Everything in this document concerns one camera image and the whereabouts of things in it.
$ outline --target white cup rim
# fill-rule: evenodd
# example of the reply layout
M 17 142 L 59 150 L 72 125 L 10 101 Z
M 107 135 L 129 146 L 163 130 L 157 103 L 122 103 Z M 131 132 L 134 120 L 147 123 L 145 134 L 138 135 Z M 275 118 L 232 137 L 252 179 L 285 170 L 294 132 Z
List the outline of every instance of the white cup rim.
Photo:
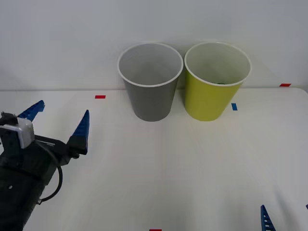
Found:
M 179 58 L 180 58 L 180 60 L 181 60 L 181 67 L 180 67 L 179 72 L 178 72 L 172 79 L 168 80 L 167 82 L 160 83 L 160 84 L 143 85 L 143 84 L 138 84 L 138 83 L 132 82 L 131 80 L 125 78 L 125 76 L 121 73 L 121 71 L 120 71 L 120 60 L 121 60 L 121 58 L 123 57 L 123 55 L 124 55 L 126 52 L 128 52 L 129 50 L 131 50 L 131 49 L 133 49 L 133 48 L 135 48 L 135 47 L 142 46 L 142 45 L 146 45 L 146 44 L 154 44 L 154 45 L 161 45 L 161 46 L 167 47 L 167 48 L 169 48 L 169 49 L 172 49 L 172 50 L 179 56 Z M 117 60 L 117 71 L 118 71 L 118 73 L 121 75 L 121 77 L 122 77 L 125 81 L 127 81 L 128 83 L 130 83 L 130 84 L 133 84 L 133 85 L 138 86 L 138 87 L 144 87 L 144 88 L 156 88 L 156 87 L 160 87 L 160 86 L 166 85 L 166 84 L 168 84 L 168 83 L 171 83 L 172 81 L 174 81 L 175 79 L 177 79 L 177 78 L 179 77 L 179 75 L 181 74 L 181 72 L 182 72 L 182 70 L 183 70 L 183 67 L 184 67 L 184 62 L 183 62 L 183 58 L 182 58 L 182 56 L 180 55 L 180 53 L 179 53 L 176 49 L 174 49 L 173 47 L 168 46 L 168 45 L 166 45 L 166 44 L 164 44 L 164 43 L 159 43 L 159 42 L 144 42 L 144 43 L 138 43 L 138 44 L 136 44 L 136 45 L 130 46 L 130 47 L 128 47 L 125 51 L 123 51 L 123 52 L 121 53 L 121 55 L 119 56 L 119 58 L 118 58 L 118 60 Z
M 188 65 L 187 65 L 187 55 L 188 55 L 189 52 L 190 52 L 191 50 L 193 50 L 195 47 L 200 46 L 200 45 L 204 45 L 204 44 L 222 44 L 222 45 L 226 45 L 226 46 L 229 46 L 229 47 L 232 47 L 232 48 L 238 50 L 241 54 L 243 54 L 243 55 L 245 56 L 245 58 L 246 58 L 246 59 L 248 60 L 248 62 L 249 62 L 249 72 L 248 72 L 248 74 L 246 75 L 246 77 L 245 77 L 244 79 L 242 79 L 241 81 L 238 81 L 238 82 L 236 82 L 236 83 L 231 83 L 231 84 L 216 84 L 216 83 L 211 83 L 211 82 L 205 81 L 204 79 L 201 79 L 201 78 L 199 78 L 198 76 L 196 76 L 196 75 L 189 69 L 189 67 L 188 67 Z M 243 83 L 243 82 L 247 79 L 248 76 L 250 76 L 251 71 L 252 71 L 252 64 L 251 64 L 251 61 L 250 61 L 249 57 L 247 56 L 247 54 L 246 54 L 244 51 L 242 51 L 241 49 L 239 49 L 238 47 L 235 47 L 235 46 L 233 46 L 233 45 L 231 45 L 231 44 L 229 44 L 229 43 L 226 43 L 226 42 L 201 42 L 201 43 L 198 43 L 198 44 L 192 46 L 192 47 L 186 52 L 185 57 L 184 57 L 184 63 L 185 63 L 185 67 L 186 67 L 187 71 L 188 71 L 193 77 L 195 77 L 197 80 L 199 80 L 199 81 L 201 81 L 201 82 L 203 82 L 203 83 L 209 84 L 209 85 L 217 86 L 217 87 L 231 87 L 231 86 L 239 85 L 239 84 Z

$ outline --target white tabletop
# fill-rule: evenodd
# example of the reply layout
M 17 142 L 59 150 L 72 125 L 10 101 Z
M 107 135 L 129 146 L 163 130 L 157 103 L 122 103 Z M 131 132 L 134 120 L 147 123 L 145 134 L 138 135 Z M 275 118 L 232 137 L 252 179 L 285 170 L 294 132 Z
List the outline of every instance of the white tabletop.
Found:
M 167 118 L 144 122 L 124 90 L 0 92 L 16 114 L 44 100 L 35 133 L 64 142 L 90 111 L 88 154 L 63 167 L 61 191 L 24 230 L 259 231 L 262 204 L 277 231 L 308 230 L 308 95 L 240 89 L 238 111 L 200 122 L 182 93 Z

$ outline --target white wall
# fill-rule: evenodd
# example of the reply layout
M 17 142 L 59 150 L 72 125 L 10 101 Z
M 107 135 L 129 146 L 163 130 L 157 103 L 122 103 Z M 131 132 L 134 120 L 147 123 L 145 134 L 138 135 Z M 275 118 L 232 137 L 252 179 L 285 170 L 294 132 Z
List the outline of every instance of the white wall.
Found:
M 123 88 L 116 60 L 126 47 L 160 41 L 184 54 L 213 39 L 269 68 L 247 87 L 308 85 L 307 9 L 307 0 L 2 0 L 0 90 Z

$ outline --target black cable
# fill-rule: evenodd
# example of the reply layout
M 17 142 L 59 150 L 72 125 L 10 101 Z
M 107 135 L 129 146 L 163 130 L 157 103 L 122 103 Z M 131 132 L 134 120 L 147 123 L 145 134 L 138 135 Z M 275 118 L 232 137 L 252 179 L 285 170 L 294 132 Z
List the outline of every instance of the black cable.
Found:
M 37 201 L 37 204 L 40 205 L 42 202 L 45 202 L 45 201 L 48 201 L 48 200 L 52 199 L 60 191 L 60 189 L 62 187 L 62 182 L 63 182 L 63 172 L 62 172 L 62 168 L 61 168 L 61 166 L 60 166 L 56 156 L 54 155 L 54 153 L 52 151 L 50 151 L 48 148 L 44 147 L 42 144 L 40 144 L 39 141 L 35 140 L 35 143 L 39 147 L 44 149 L 44 151 L 46 151 L 50 155 L 50 157 L 52 158 L 52 160 L 56 164 L 58 172 L 59 172 L 59 183 L 58 183 L 57 189 L 50 196 L 47 196 L 47 197 L 45 197 L 43 199 L 39 199 Z

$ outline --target blue tape marker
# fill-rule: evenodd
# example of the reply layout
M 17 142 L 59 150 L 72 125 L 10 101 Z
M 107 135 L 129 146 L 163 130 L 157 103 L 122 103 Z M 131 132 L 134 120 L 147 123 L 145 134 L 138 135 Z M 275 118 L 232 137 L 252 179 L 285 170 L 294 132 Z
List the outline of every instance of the blue tape marker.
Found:
M 236 103 L 231 103 L 231 105 L 232 105 L 232 109 L 233 109 L 234 111 L 237 111 Z

